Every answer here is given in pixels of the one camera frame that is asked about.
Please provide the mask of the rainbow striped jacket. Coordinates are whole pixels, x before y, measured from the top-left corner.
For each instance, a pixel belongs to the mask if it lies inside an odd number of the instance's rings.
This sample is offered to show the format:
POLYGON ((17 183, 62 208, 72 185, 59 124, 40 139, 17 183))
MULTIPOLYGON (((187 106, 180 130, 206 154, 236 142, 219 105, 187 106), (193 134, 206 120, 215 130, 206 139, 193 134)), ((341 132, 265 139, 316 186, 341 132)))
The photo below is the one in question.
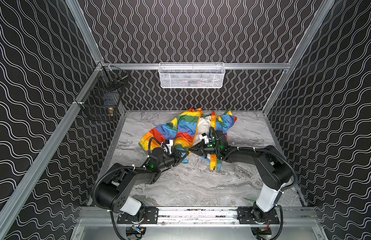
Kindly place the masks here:
POLYGON ((189 109, 172 121, 151 129, 141 138, 139 146, 150 155, 153 149, 160 148, 161 144, 173 141, 174 149, 189 151, 201 142, 203 134, 209 135, 210 128, 222 131, 226 137, 227 131, 236 121, 237 118, 230 110, 217 116, 214 111, 206 115, 202 109, 189 109))

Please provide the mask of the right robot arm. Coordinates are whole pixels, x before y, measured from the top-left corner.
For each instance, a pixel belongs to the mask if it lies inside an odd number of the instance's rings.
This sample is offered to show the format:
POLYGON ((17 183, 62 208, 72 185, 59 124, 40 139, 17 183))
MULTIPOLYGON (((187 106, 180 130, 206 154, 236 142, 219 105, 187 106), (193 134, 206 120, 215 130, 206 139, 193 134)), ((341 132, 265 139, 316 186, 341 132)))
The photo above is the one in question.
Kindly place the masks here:
POLYGON ((200 142, 190 151, 198 156, 216 155, 223 162, 250 164, 257 168, 263 181, 261 193, 252 208, 253 220, 257 223, 266 222, 284 191, 297 184, 293 167, 273 146, 250 148, 200 142))

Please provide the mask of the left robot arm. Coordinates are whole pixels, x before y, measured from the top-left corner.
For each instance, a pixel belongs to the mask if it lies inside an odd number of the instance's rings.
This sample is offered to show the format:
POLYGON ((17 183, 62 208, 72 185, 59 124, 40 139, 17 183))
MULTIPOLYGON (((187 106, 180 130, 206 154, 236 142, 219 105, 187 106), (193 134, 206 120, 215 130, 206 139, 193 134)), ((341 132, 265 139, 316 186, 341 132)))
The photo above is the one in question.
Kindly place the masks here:
POLYGON ((151 185, 161 174, 180 164, 189 152, 182 149, 165 151, 162 147, 150 150, 140 167, 114 164, 93 187, 93 203, 116 214, 127 214, 133 223, 144 221, 145 206, 130 195, 135 185, 151 185))

